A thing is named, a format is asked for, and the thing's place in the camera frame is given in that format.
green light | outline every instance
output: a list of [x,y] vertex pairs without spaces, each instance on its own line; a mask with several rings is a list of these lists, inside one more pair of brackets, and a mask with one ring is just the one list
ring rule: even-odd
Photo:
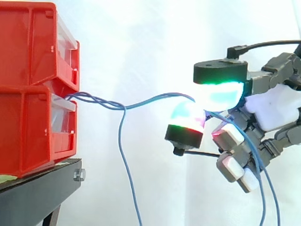
[[205,111],[192,101],[180,103],[173,111],[169,124],[204,132]]
[[206,111],[222,112],[235,107],[244,91],[242,82],[201,84],[198,86],[197,101]]

blue cable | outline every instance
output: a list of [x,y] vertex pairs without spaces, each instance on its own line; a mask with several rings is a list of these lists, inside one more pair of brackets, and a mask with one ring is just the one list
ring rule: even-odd
[[237,126],[234,122],[232,122],[231,120],[228,120],[226,119],[225,117],[223,117],[222,115],[219,115],[219,114],[216,114],[216,113],[213,113],[213,112],[210,112],[211,115],[213,115],[214,117],[218,118],[218,119],[221,119],[222,121],[226,122],[226,123],[231,123],[233,124],[237,130],[244,136],[244,138],[247,140],[247,142],[249,143],[250,145],[250,148],[251,148],[251,151],[252,151],[252,155],[253,155],[253,158],[255,160],[255,165],[256,165],[256,171],[257,171],[257,177],[258,177],[258,180],[259,180],[259,185],[260,185],[260,191],[261,191],[261,196],[262,196],[262,204],[263,204],[263,211],[262,211],[262,218],[261,218],[261,222],[260,222],[260,226],[263,225],[263,222],[264,222],[264,218],[265,218],[265,213],[266,213],[266,204],[265,204],[265,196],[264,196],[264,192],[263,192],[263,187],[262,187],[262,181],[261,181],[261,176],[260,176],[260,169],[259,169],[259,166],[262,168],[262,170],[264,171],[265,173],[265,176],[268,180],[268,183],[269,183],[269,186],[271,188],[271,191],[272,191],[272,194],[273,194],[273,198],[274,198],[274,201],[275,201],[275,205],[276,205],[276,211],[277,211],[277,225],[280,226],[281,222],[280,222],[280,208],[279,208],[279,203],[278,203],[278,199],[277,199],[277,195],[276,195],[276,192],[274,190],[274,186],[272,184],[272,181],[269,177],[269,174],[259,156],[259,153],[257,151],[257,148],[256,146],[254,145],[254,143],[252,142],[252,140],[249,138],[249,136],[239,127]]
[[[140,212],[139,212],[139,208],[138,208],[138,204],[137,204],[137,200],[136,200],[136,195],[135,195],[135,189],[134,189],[133,180],[132,180],[131,173],[130,173],[130,170],[129,170],[129,166],[127,164],[127,161],[126,161],[123,149],[122,149],[122,145],[121,145],[121,131],[122,131],[123,122],[124,122],[124,119],[125,119],[125,116],[126,116],[126,111],[130,110],[130,109],[134,109],[134,108],[140,107],[140,106],[143,106],[143,105],[150,104],[150,103],[152,103],[154,101],[157,101],[157,100],[160,100],[160,99],[169,98],[169,97],[185,97],[185,98],[187,98],[187,99],[189,99],[189,100],[191,100],[193,102],[195,102],[195,100],[192,97],[190,97],[190,96],[188,96],[186,94],[182,94],[182,93],[164,93],[164,94],[160,94],[160,95],[157,95],[155,97],[152,97],[150,99],[147,99],[145,101],[139,102],[137,104],[124,106],[121,103],[118,103],[118,102],[115,102],[115,101],[107,101],[105,99],[102,99],[102,98],[99,98],[99,97],[95,97],[95,96],[93,96],[93,95],[91,95],[89,93],[86,93],[86,92],[78,92],[78,93],[75,93],[75,94],[70,94],[70,95],[68,95],[66,97],[67,97],[68,100],[70,100],[72,98],[76,98],[78,100],[81,100],[81,101],[84,101],[84,102],[87,102],[87,103],[100,104],[101,106],[103,106],[103,107],[105,107],[107,109],[110,109],[110,110],[119,110],[119,111],[122,110],[122,111],[124,111],[124,114],[123,114],[122,119],[120,121],[119,132],[118,132],[119,151],[120,151],[120,154],[122,156],[122,160],[123,160],[124,165],[126,167],[127,175],[128,175],[129,181],[130,181],[131,190],[132,190],[132,196],[133,196],[133,200],[134,200],[134,205],[135,205],[135,210],[136,210],[136,213],[137,213],[137,217],[138,217],[138,220],[139,220],[139,225],[142,225],[142,220],[141,220],[141,216],[140,216]],[[238,131],[244,136],[244,138],[247,140],[247,142],[249,143],[250,148],[251,148],[251,152],[252,152],[252,155],[253,155],[253,158],[254,158],[254,161],[255,161],[257,178],[259,180],[261,197],[262,197],[263,210],[262,210],[262,217],[261,217],[261,221],[260,221],[260,226],[263,225],[263,222],[264,222],[264,219],[265,219],[265,215],[266,215],[266,202],[265,202],[265,195],[264,195],[264,190],[263,190],[263,186],[262,186],[262,180],[261,180],[261,176],[260,176],[260,167],[263,169],[263,171],[264,171],[264,173],[265,173],[265,175],[267,177],[267,180],[269,182],[269,186],[271,188],[271,191],[273,193],[273,197],[274,197],[275,205],[276,205],[276,209],[277,209],[277,225],[280,226],[280,209],[279,209],[279,204],[278,204],[277,196],[276,196],[273,184],[272,184],[272,182],[270,180],[269,174],[268,174],[268,172],[265,169],[265,166],[264,166],[264,164],[263,164],[263,162],[262,162],[262,160],[261,160],[261,158],[260,158],[260,156],[258,154],[257,148],[255,147],[254,143],[251,141],[251,139],[249,138],[249,136],[239,126],[237,126],[231,120],[226,119],[225,117],[219,115],[218,113],[210,112],[210,114],[212,116],[214,116],[214,117],[216,117],[216,118],[218,118],[218,119],[226,122],[226,123],[233,124],[238,129]]]
[[139,225],[142,226],[142,220],[141,220],[140,211],[139,211],[138,203],[137,203],[137,199],[136,199],[136,193],[135,193],[133,179],[132,179],[130,168],[128,166],[127,159],[126,159],[126,157],[124,155],[123,148],[122,148],[122,143],[121,143],[122,126],[123,126],[124,119],[126,117],[127,108],[124,105],[122,105],[122,104],[120,104],[120,105],[123,106],[124,111],[123,111],[123,115],[122,115],[122,118],[121,118],[121,121],[120,121],[120,124],[119,124],[119,129],[118,129],[118,146],[119,146],[119,150],[120,150],[120,154],[121,154],[123,163],[124,163],[124,165],[126,167],[126,170],[127,170],[128,179],[130,181],[130,186],[131,186],[131,191],[132,191],[132,197],[133,197],[133,201],[134,201],[135,210],[136,210],[136,213],[137,213]]
[[[86,92],[78,92],[78,93],[69,94],[69,95],[66,96],[67,100],[71,100],[72,98],[76,98],[78,100],[81,100],[81,101],[84,101],[84,102],[87,102],[87,103],[100,104],[101,106],[103,106],[103,107],[105,107],[107,109],[110,109],[110,110],[124,111],[123,116],[122,116],[121,121],[120,121],[120,124],[119,124],[119,129],[118,129],[118,145],[119,145],[119,152],[121,154],[123,163],[124,163],[124,165],[126,167],[127,176],[128,176],[129,182],[130,182],[131,191],[132,191],[132,197],[133,197],[133,201],[134,201],[134,205],[135,205],[135,210],[136,210],[136,213],[137,213],[137,218],[138,218],[140,226],[142,226],[142,219],[141,219],[141,215],[140,215],[140,211],[139,211],[139,207],[138,207],[138,203],[137,203],[137,198],[136,198],[134,183],[133,183],[131,172],[130,172],[130,169],[129,169],[126,157],[124,155],[124,151],[123,151],[122,143],[121,143],[121,132],[122,132],[122,126],[123,126],[123,123],[124,123],[126,112],[129,109],[134,109],[134,108],[146,105],[146,104],[150,104],[150,103],[152,103],[154,101],[157,101],[157,100],[160,100],[160,99],[169,98],[169,97],[181,97],[181,96],[194,101],[194,99],[192,97],[190,97],[190,96],[188,96],[186,94],[181,94],[181,93],[165,93],[165,94],[157,95],[155,97],[152,97],[152,98],[150,98],[148,100],[139,102],[139,103],[134,104],[134,105],[124,106],[121,103],[118,103],[118,102],[115,102],[115,101],[107,101],[105,99],[102,99],[102,98],[99,98],[99,97],[95,97],[95,96],[93,96],[93,95],[91,95],[89,93],[86,93]],[[84,99],[84,97],[91,98],[92,101]]]
[[249,136],[239,126],[237,126],[234,122],[232,122],[231,120],[226,119],[225,117],[221,116],[220,114],[216,114],[214,112],[210,112],[210,114],[212,116],[214,116],[215,118],[218,118],[218,119],[220,119],[220,120],[222,120],[226,123],[233,124],[238,129],[238,131],[244,136],[244,138],[248,141],[248,143],[250,145],[251,152],[252,152],[252,155],[253,155],[254,160],[255,160],[256,173],[257,173],[257,178],[258,178],[258,181],[259,181],[259,187],[260,187],[260,192],[261,192],[262,217],[261,217],[259,225],[262,226],[263,222],[264,222],[264,219],[265,219],[265,215],[266,215],[266,202],[265,202],[265,195],[264,195],[264,190],[263,190],[263,185],[262,185],[262,180],[261,180],[261,175],[260,175],[259,161],[258,161],[258,158],[257,158],[257,155],[256,155],[257,149],[253,148],[254,144],[251,141],[251,139],[249,138]]

white wall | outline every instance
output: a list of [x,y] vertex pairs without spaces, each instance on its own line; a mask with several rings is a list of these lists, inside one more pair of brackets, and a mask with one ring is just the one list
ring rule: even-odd
[[[287,0],[57,0],[59,13],[81,43],[81,90],[124,104],[153,95],[192,93],[193,64],[223,58],[226,48],[299,37]],[[295,46],[246,54],[250,70]],[[125,154],[145,226],[254,226],[261,218],[257,190],[244,194],[215,167],[215,159],[176,157],[164,140],[173,107],[181,99],[153,103],[128,113]],[[59,226],[138,225],[129,182],[117,144],[121,113],[79,104],[78,155],[87,179],[61,208]],[[201,150],[217,152],[210,139]],[[268,170],[280,201],[282,223],[300,225],[299,147]],[[265,225],[276,224],[267,196]]]

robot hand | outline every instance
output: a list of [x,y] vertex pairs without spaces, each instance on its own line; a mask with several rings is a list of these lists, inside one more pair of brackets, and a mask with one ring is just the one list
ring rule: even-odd
[[[235,88],[236,92],[227,90],[236,102],[227,100],[221,103],[216,100],[228,95],[225,89],[219,88],[219,91],[210,93],[213,89],[203,86],[207,89],[207,96],[202,98],[205,100],[202,105],[205,110],[212,112],[228,110],[226,118],[249,136],[264,166],[268,166],[284,148],[301,143],[301,45],[295,53],[282,53],[270,59],[259,72],[248,72],[247,62],[238,61],[238,57],[254,46],[229,48],[226,59],[195,64],[194,82],[202,86],[218,86],[225,82],[242,84],[241,91],[237,89],[238,86]],[[267,132],[275,130],[278,131],[273,139],[264,139]],[[198,148],[201,138],[202,131],[196,134],[193,129],[181,130],[180,133],[175,131],[172,136],[170,131],[167,130],[166,133],[166,140],[174,144],[174,153],[177,155],[182,155],[185,150]],[[258,179],[254,157],[237,128],[223,122],[212,132],[212,138],[221,153],[216,163],[218,170],[229,182],[237,181],[246,193],[256,189]]]

red plastic drawer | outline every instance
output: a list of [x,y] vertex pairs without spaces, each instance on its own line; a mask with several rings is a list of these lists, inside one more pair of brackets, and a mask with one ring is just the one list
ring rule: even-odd
[[79,90],[79,43],[47,2],[0,1],[0,84]]
[[76,153],[74,102],[45,86],[0,86],[0,174],[19,178]]

